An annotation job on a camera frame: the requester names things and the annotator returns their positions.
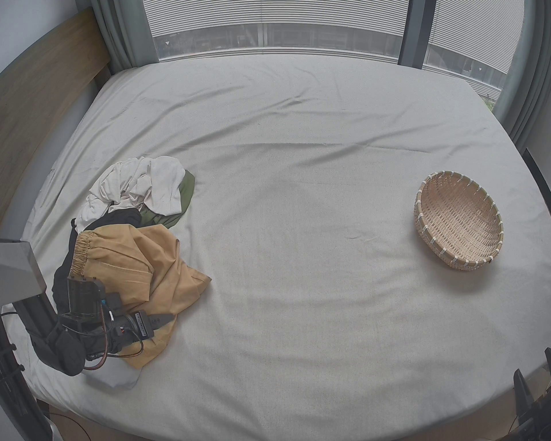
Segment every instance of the fitted sheet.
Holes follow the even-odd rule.
[[[323,56],[160,63],[102,88],[24,237],[49,287],[69,221],[111,164],[171,155],[196,177],[171,231],[212,277],[132,390],[40,363],[5,318],[33,393],[159,440],[393,439],[476,409],[544,363],[551,219],[460,79]],[[488,190],[504,245],[461,272],[417,236],[431,172]]]

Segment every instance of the woven basket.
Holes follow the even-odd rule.
[[[503,221],[485,189],[453,171],[433,173],[415,200],[419,235],[452,268],[476,270],[492,262],[503,244]]]

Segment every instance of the gray-green curtain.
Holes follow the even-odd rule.
[[[78,10],[92,6],[111,55],[112,74],[158,63],[155,43],[141,0],[76,0]]]
[[[495,104],[501,122],[518,151],[551,90],[551,2],[525,0],[521,39],[507,74],[504,91]]]

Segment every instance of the black cloth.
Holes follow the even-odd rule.
[[[67,288],[67,277],[73,264],[74,246],[77,242],[77,226],[74,223],[75,219],[71,220],[71,235],[69,236],[69,250],[61,266],[56,269],[53,275],[53,301],[56,302],[57,313],[64,314],[69,312],[69,292]],[[139,214],[137,208],[125,208],[121,210],[115,210],[111,213],[106,213],[98,220],[95,220],[88,225],[85,230],[95,230],[96,228],[103,227],[104,225],[115,224],[130,224],[135,228],[139,228],[142,221],[142,215]]]

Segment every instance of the wrinkle in bed sheet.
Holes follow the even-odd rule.
[[[48,286],[101,172],[174,156],[196,177],[171,229],[212,277],[132,390],[40,364],[7,320],[32,391],[151,439],[395,439],[483,405],[545,361],[549,214],[468,84],[321,56],[130,69],[102,88],[25,228]],[[496,200],[498,259],[471,273],[417,237],[421,180],[460,171]]]

